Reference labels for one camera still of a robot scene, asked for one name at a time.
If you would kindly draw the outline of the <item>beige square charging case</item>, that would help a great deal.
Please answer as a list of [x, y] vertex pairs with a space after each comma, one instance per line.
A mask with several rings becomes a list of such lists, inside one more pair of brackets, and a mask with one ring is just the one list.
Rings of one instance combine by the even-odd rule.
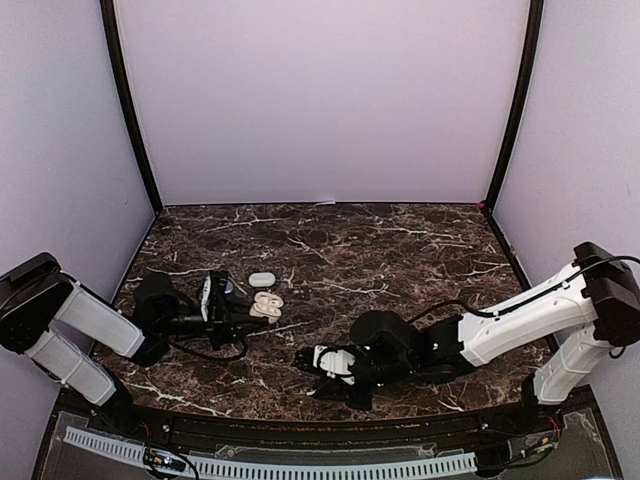
[[258, 292], [253, 299], [249, 314], [253, 317], [268, 318], [271, 323], [282, 316], [284, 301], [276, 294]]

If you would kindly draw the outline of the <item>white oval charging case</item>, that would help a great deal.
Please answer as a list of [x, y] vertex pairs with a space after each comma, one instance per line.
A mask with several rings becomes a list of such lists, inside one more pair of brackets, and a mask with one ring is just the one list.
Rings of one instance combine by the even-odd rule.
[[248, 282], [254, 288], [271, 287], [276, 283], [276, 276], [271, 272], [255, 272], [249, 276]]

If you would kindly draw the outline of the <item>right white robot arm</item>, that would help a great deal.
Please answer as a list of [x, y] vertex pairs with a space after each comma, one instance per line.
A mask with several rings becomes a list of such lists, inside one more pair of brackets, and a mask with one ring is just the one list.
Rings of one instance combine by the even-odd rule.
[[549, 406], [571, 390], [613, 350], [639, 340], [639, 285], [632, 256], [614, 256], [592, 242], [555, 276], [500, 304], [465, 307], [418, 329], [392, 311], [372, 310], [352, 324], [349, 344], [299, 350], [296, 366], [318, 375], [312, 395], [369, 410], [375, 389], [406, 378], [449, 383], [495, 358], [557, 331], [572, 332], [552, 358], [524, 382], [523, 402], [510, 413], [521, 434], [534, 432]]

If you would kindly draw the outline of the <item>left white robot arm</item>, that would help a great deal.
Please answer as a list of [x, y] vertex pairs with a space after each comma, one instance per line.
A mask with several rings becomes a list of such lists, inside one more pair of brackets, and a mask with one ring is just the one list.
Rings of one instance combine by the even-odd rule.
[[133, 363], [150, 367], [172, 348], [175, 336], [205, 336], [211, 347], [245, 344], [253, 331], [280, 319], [283, 300], [259, 292], [251, 302], [237, 298], [225, 271], [210, 271], [200, 297], [190, 299], [171, 277], [153, 272], [134, 292], [126, 316], [64, 272], [47, 252], [1, 277], [1, 345], [25, 355], [62, 384], [102, 408], [101, 417], [120, 436], [141, 427], [116, 377], [66, 338], [56, 324], [72, 327]]

